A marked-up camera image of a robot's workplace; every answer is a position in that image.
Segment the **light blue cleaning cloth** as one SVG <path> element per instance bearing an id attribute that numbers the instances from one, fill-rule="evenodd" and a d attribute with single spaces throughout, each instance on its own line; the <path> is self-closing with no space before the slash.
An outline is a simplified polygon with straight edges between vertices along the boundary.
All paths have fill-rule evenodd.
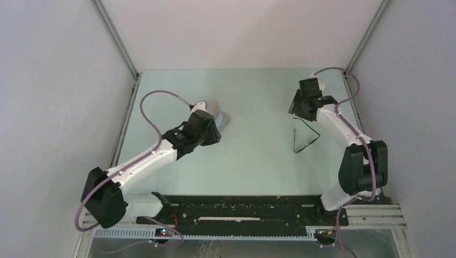
<path id="1" fill-rule="evenodd" d="M 229 122 L 230 117 L 223 112 L 220 112 L 215 118 L 216 128 L 220 133 L 223 131 L 223 129 L 227 126 Z"/>

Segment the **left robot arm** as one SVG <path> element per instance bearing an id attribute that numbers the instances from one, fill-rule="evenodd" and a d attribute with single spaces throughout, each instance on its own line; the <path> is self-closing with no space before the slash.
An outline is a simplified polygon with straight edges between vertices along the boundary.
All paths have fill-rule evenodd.
<path id="1" fill-rule="evenodd" d="M 221 130 L 230 116 L 218 111 L 215 116 L 206 110 L 193 111 L 187 121 L 168 130 L 151 148 L 106 171 L 92 169 L 81 196 L 77 213 L 86 209 L 96 220 L 96 226 L 110 228 L 125 217 L 150 217 L 163 224 L 170 217 L 165 199 L 158 193 L 133 195 L 133 186 L 156 170 L 179 160 L 199 146 L 220 142 Z"/>

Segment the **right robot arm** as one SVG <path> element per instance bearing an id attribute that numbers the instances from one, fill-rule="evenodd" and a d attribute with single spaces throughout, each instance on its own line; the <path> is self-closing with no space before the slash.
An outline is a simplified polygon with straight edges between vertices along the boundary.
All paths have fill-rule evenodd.
<path id="1" fill-rule="evenodd" d="M 301 80 L 288 112 L 296 119 L 324 126 L 344 152 L 337 183 L 321 195 L 321 205 L 312 211 L 315 222 L 326 225 L 334 218 L 334 210 L 357 199 L 371 202 L 377 190 L 387 184 L 388 147 L 355 128 L 336 99 L 325 96 L 323 89 L 324 83 L 316 77 Z"/>

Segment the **black sunglasses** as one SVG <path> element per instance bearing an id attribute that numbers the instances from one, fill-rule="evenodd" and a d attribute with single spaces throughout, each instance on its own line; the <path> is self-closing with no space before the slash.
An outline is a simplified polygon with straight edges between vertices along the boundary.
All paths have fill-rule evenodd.
<path id="1" fill-rule="evenodd" d="M 293 120 L 303 123 L 302 128 L 295 128 L 293 131 L 293 151 L 298 154 L 313 145 L 321 134 L 304 119 L 293 117 Z"/>

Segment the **aluminium frame rail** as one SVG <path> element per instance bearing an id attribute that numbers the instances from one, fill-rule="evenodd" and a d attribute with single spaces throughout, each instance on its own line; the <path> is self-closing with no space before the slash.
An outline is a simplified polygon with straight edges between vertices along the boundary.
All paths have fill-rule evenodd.
<path id="1" fill-rule="evenodd" d="M 351 204 L 337 215 L 337 211 L 329 212 L 328 218 L 317 220 L 310 215 L 311 207 L 301 205 L 298 211 L 294 212 L 294 218 L 290 215 L 279 216 L 271 219 L 272 222 L 282 221 L 287 226 L 305 227 L 307 229 L 328 229 L 335 228 L 336 223 L 341 227 L 351 229 L 395 229 L 406 228 L 405 219 L 398 205 L 361 205 Z M 190 212 L 181 212 L 177 219 L 170 218 L 165 225 L 172 226 L 177 223 L 179 229 L 184 225 L 197 226 L 200 222 L 260 222 L 260 217 L 198 217 L 190 218 Z"/>

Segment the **pink glasses case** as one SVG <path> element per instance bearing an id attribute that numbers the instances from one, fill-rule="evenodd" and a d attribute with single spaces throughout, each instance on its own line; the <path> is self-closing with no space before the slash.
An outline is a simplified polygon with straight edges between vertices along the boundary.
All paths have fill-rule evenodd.
<path id="1" fill-rule="evenodd" d="M 217 130 L 222 134 L 231 121 L 231 116 L 222 111 L 218 102 L 212 102 L 206 110 L 214 117 Z"/>

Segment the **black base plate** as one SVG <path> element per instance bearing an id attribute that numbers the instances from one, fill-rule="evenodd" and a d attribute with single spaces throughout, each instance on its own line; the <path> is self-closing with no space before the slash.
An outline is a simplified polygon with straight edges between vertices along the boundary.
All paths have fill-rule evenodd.
<path id="1" fill-rule="evenodd" d="M 165 223 L 168 219 L 177 219 L 181 212 L 190 212 L 190 218 L 198 217 L 260 217 L 260 222 L 200 222 L 197 226 L 184 225 L 181 229 L 177 223 L 173 226 L 181 234 L 188 235 L 220 235 L 220 236 L 306 236 L 307 228 L 287 226 L 282 221 L 272 222 L 279 216 L 290 215 L 298 207 L 311 207 L 310 215 L 317 220 L 328 218 L 329 212 L 320 204 L 319 196 L 185 196 L 165 195 L 166 206 L 154 217 Z"/>

